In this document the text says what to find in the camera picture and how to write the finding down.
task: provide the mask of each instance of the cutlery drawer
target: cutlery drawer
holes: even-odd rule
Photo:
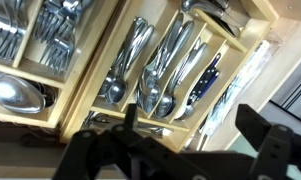
[[[169,136],[159,140],[160,142],[174,151],[180,151],[202,123],[205,116],[221,97],[244,62],[252,54],[275,21],[276,14],[265,3],[264,0],[249,0],[244,2],[244,7],[251,18],[246,26],[241,29],[241,34],[237,38],[229,35],[208,15],[199,10],[191,11],[190,15],[185,14],[185,20],[193,19],[195,23],[194,30],[189,40],[177,53],[159,80],[158,84],[162,88],[159,99],[167,88],[168,81],[171,79],[177,65],[190,52],[197,38],[200,37],[202,42],[206,42],[208,45],[203,57],[176,90],[174,94],[177,99],[176,107],[169,116],[160,119],[153,118],[154,110],[150,113],[145,113],[138,108],[139,122],[174,130]],[[62,127],[62,141],[66,142],[73,133],[80,129],[83,119],[90,110],[120,118],[125,116],[128,104],[135,103],[135,90],[138,86],[142,68],[149,63],[151,55],[167,34],[180,9],[180,1],[178,0],[144,0],[143,4],[140,4],[141,6],[137,10],[133,8],[133,5],[135,4],[132,3],[130,8],[128,8],[127,11],[129,13],[123,17],[124,20],[122,23],[117,24],[117,28],[120,31],[114,31],[112,34],[113,38],[109,38],[111,40],[103,42],[104,45],[102,46],[105,48],[97,50],[91,60],[91,65],[86,69],[86,75],[82,78],[82,83],[78,87],[78,93],[72,101],[75,105],[68,107],[69,113],[65,116],[67,122]],[[145,18],[149,24],[154,25],[155,31],[141,54],[137,57],[136,63],[131,66],[131,69],[125,76],[127,90],[122,100],[117,104],[109,104],[103,97],[99,97],[97,94],[112,62],[116,58],[121,44],[125,40],[125,36],[135,16]],[[222,55],[217,65],[217,69],[220,71],[219,77],[206,94],[195,104],[194,113],[185,120],[176,121],[175,118],[186,103],[191,89],[218,53]]]
[[[57,89],[58,99],[54,106],[37,114],[10,112],[0,106],[0,120],[54,128],[65,111],[90,57],[98,48],[98,42],[112,14],[117,11],[118,0],[91,1],[89,7],[82,13],[74,34],[74,52],[69,68],[63,76],[54,75],[45,65],[40,64],[46,44],[41,44],[33,38],[43,0],[26,2],[28,17],[26,34],[15,59],[8,63],[0,61],[0,72],[53,87]]]

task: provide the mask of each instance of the drawer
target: drawer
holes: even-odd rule
[[[43,0],[26,2],[28,19],[26,33],[14,60],[8,62],[0,60],[0,72],[48,85],[58,92],[58,99],[54,106],[37,114],[15,113],[0,106],[0,120],[53,128],[71,99],[118,0],[92,1],[84,11],[76,28],[75,48],[69,68],[62,76],[54,75],[47,66],[39,63],[46,45],[35,40],[33,32]]]
[[[160,98],[177,65],[187,56],[198,37],[201,38],[202,42],[208,44],[206,52],[174,93],[177,103],[174,111],[169,116],[160,119],[153,118],[154,110],[150,113],[145,113],[143,110],[138,109],[139,122],[173,129],[173,132],[169,136],[164,136],[163,139],[158,139],[158,141],[174,151],[180,151],[186,141],[204,121],[211,108],[229,86],[247,58],[257,48],[277,18],[276,14],[272,9],[268,8],[264,0],[243,2],[251,18],[246,26],[242,28],[241,34],[237,38],[229,35],[207,14],[200,10],[193,10],[189,14],[185,14],[186,20],[191,19],[194,21],[194,30],[189,40],[177,53],[158,82],[162,88]],[[73,104],[76,106],[72,105],[69,108],[71,113],[67,114],[65,118],[67,123],[62,128],[62,141],[66,142],[73,133],[80,129],[83,119],[90,110],[121,118],[125,116],[128,104],[135,103],[135,89],[143,66],[150,61],[151,55],[167,34],[176,15],[180,11],[179,9],[180,1],[178,0],[144,0],[138,11],[135,9],[128,10],[132,14],[127,13],[128,15],[124,16],[126,23],[117,24],[120,31],[114,32],[113,37],[115,37],[115,40],[105,42],[105,48],[102,50],[98,49],[96,55],[93,57],[95,64],[89,67],[86,76],[83,78],[81,89],[74,99]],[[125,77],[128,88],[123,99],[117,104],[109,104],[104,98],[98,97],[97,94],[135,16],[140,16],[148,20],[149,24],[155,26],[155,31],[142,53],[136,59],[136,63],[132,65]],[[218,53],[222,55],[217,65],[217,69],[220,71],[219,77],[207,93],[195,104],[195,111],[189,118],[182,121],[175,120],[178,117],[178,113],[184,107],[195,82]]]

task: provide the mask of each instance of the wooden drawer organizer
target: wooden drawer organizer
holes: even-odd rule
[[[38,114],[14,113],[0,106],[0,120],[53,128],[64,112],[118,0],[93,1],[83,13],[75,34],[76,47],[71,64],[63,77],[54,76],[45,66],[38,63],[45,46],[32,38],[32,31],[43,0],[27,1],[27,3],[27,32],[14,61],[0,62],[0,71],[54,87],[58,90],[59,97],[53,107]]]
[[[180,8],[180,1],[178,0],[144,0],[143,3],[132,0],[132,2],[127,10],[124,9],[127,12],[121,17],[121,23],[114,25],[112,34],[109,35],[111,38],[106,37],[109,41],[103,41],[104,48],[97,50],[92,59],[92,64],[86,70],[87,73],[82,80],[81,86],[78,87],[73,105],[69,107],[69,113],[65,117],[66,123],[62,127],[61,139],[63,142],[66,142],[71,138],[73,133],[80,129],[83,119],[89,110],[117,117],[125,116],[127,105],[135,101],[134,90],[137,86],[137,80],[142,67],[148,63],[150,56],[164,38]],[[243,2],[251,19],[246,27],[242,29],[241,35],[238,38],[230,36],[210,19],[209,16],[199,10],[192,11],[192,16],[185,15],[185,19],[195,17],[195,28],[187,43],[178,52],[159,81],[160,87],[166,88],[167,82],[171,78],[177,64],[189,53],[198,37],[201,37],[203,42],[208,43],[204,57],[175,92],[177,105],[171,115],[163,119],[154,119],[151,117],[153,112],[146,114],[141,109],[138,111],[138,120],[140,122],[173,129],[173,132],[169,136],[164,136],[163,139],[158,139],[158,141],[174,151],[182,149],[183,145],[204,120],[276,20],[276,16],[273,10],[267,6],[266,0],[247,0]],[[108,104],[104,99],[97,97],[97,93],[135,16],[141,16],[147,19],[149,24],[155,25],[155,32],[126,76],[128,90],[123,100],[118,104]],[[204,72],[208,64],[219,52],[222,54],[222,59],[217,67],[221,72],[218,79],[206,95],[195,104],[195,112],[189,119],[174,121],[178,110],[180,110],[182,104],[184,104],[187,96],[190,94],[190,90],[195,85],[194,82],[199,79],[201,73]]]

